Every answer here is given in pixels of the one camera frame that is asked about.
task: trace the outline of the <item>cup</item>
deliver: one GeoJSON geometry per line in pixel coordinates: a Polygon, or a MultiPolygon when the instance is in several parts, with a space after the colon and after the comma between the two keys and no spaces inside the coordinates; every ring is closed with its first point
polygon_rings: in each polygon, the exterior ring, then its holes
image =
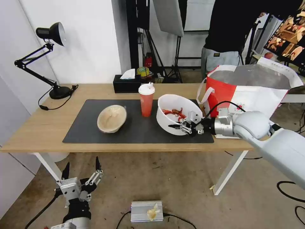
{"type": "Polygon", "coordinates": [[[153,86],[153,83],[142,84],[139,87],[141,111],[143,117],[149,117],[152,113],[154,93],[155,88],[153,86]]]}

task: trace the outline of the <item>red crayfish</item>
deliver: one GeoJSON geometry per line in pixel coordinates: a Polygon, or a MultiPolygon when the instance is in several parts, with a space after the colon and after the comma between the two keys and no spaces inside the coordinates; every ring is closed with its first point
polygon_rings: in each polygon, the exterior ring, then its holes
{"type": "Polygon", "coordinates": [[[176,110],[176,109],[173,109],[173,110],[162,110],[163,111],[163,113],[165,114],[165,115],[168,115],[168,114],[173,114],[173,115],[176,115],[176,117],[178,117],[179,116],[179,118],[178,118],[178,122],[180,122],[180,119],[185,119],[186,118],[186,116],[184,115],[184,114],[182,114],[182,108],[181,108],[181,110],[176,110]]]}

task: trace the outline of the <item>white table leg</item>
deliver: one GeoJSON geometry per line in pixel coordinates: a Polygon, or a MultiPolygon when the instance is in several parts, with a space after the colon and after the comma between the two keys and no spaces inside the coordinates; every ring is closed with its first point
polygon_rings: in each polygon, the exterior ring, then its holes
{"type": "Polygon", "coordinates": [[[38,160],[44,165],[44,167],[48,170],[48,172],[54,177],[56,182],[61,181],[62,172],[57,167],[55,162],[50,158],[48,153],[33,153],[38,160]]]}
{"type": "Polygon", "coordinates": [[[241,161],[244,159],[248,150],[244,150],[242,152],[234,153],[231,161],[229,162],[228,166],[222,173],[221,177],[217,181],[216,185],[213,188],[214,195],[218,195],[223,187],[226,185],[230,177],[233,175],[234,171],[237,169],[241,161]]]}

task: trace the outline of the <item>red and white bag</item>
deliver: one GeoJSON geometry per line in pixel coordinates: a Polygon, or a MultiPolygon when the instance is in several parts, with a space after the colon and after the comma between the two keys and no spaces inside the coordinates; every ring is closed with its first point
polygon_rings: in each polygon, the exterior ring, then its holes
{"type": "MultiPolygon", "coordinates": [[[[246,111],[261,111],[270,118],[288,90],[303,85],[296,72],[287,66],[266,58],[260,58],[256,65],[239,67],[220,65],[211,71],[207,75],[206,92],[201,100],[199,100],[199,95],[204,80],[197,92],[197,102],[204,105],[205,113],[207,114],[211,108],[221,101],[231,101],[246,111]],[[240,71],[239,69],[238,74],[241,72],[242,74],[236,76],[237,68],[247,70],[240,71]],[[222,81],[213,79],[215,74],[220,75],[222,81]],[[229,84],[223,81],[235,81],[236,84],[229,84]],[[251,81],[254,81],[255,86],[249,86],[251,81]],[[247,84],[247,86],[239,85],[240,82],[247,84]],[[285,89],[263,87],[266,84],[271,84],[277,88],[284,87],[285,89]]],[[[234,117],[242,113],[240,108],[230,103],[223,103],[212,111],[211,117],[218,115],[219,108],[229,108],[229,113],[234,117]]]]}

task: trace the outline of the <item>lamp arm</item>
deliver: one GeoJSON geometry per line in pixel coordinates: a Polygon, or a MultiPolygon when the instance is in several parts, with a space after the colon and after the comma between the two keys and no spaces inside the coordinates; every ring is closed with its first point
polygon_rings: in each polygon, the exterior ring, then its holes
{"type": "Polygon", "coordinates": [[[39,75],[38,73],[34,72],[33,70],[27,68],[28,64],[30,64],[30,63],[34,62],[35,60],[45,56],[46,54],[52,52],[53,51],[53,46],[54,46],[54,44],[52,44],[50,42],[45,44],[41,48],[39,48],[39,49],[35,50],[34,52],[30,53],[29,55],[27,55],[27,56],[25,56],[25,57],[23,57],[23,58],[21,58],[19,60],[16,60],[15,61],[15,66],[20,68],[20,69],[22,69],[22,70],[24,70],[24,71],[26,71],[27,73],[29,73],[29,74],[31,74],[33,76],[35,76],[36,78],[42,80],[43,82],[51,85],[52,87],[56,88],[57,87],[56,81],[52,81],[50,79],[47,79],[47,78],[39,75]],[[43,54],[41,54],[41,55],[39,55],[37,57],[32,57],[32,58],[30,57],[30,56],[34,55],[35,53],[43,50],[44,48],[47,48],[48,51],[44,52],[43,54]]]}

